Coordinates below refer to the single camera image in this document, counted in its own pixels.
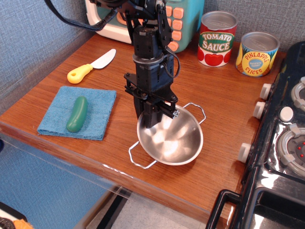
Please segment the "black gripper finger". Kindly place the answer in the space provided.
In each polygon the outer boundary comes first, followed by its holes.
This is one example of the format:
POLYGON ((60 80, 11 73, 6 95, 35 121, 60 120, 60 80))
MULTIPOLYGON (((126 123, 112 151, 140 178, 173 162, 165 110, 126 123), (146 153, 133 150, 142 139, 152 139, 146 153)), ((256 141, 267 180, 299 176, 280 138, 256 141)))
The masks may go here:
POLYGON ((133 101, 134 101, 134 107, 135 107, 137 119, 139 119, 140 115, 144 111, 144 102, 145 102, 145 100, 142 99, 142 98, 134 97, 133 101))
POLYGON ((163 113, 155 104, 144 104, 144 123, 146 128, 151 128, 161 122, 163 113))

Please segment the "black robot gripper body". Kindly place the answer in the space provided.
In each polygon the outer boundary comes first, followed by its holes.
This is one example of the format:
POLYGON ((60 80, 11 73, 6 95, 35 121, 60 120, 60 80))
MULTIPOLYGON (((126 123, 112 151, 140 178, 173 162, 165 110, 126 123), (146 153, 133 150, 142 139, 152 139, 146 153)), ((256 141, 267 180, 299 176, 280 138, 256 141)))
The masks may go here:
POLYGON ((156 58, 144 59, 133 55, 136 73, 126 73, 125 91, 133 97, 142 98, 144 103, 155 104, 170 118, 178 116, 175 104, 177 96, 171 90, 175 56, 162 53, 156 58))

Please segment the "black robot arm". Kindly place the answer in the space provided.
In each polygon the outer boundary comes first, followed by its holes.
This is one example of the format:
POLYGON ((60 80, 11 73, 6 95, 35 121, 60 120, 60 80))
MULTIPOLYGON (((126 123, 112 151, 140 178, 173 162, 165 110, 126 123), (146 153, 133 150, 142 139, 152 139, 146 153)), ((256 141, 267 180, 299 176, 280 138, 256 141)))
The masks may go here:
POLYGON ((134 47, 136 73, 126 73, 125 90, 133 96, 138 117, 147 128, 161 122, 163 115, 177 115, 177 96, 171 85, 179 70, 174 69, 177 55, 169 48, 172 28, 166 17, 164 0, 93 0, 98 7, 111 9, 112 16, 125 17, 134 47))

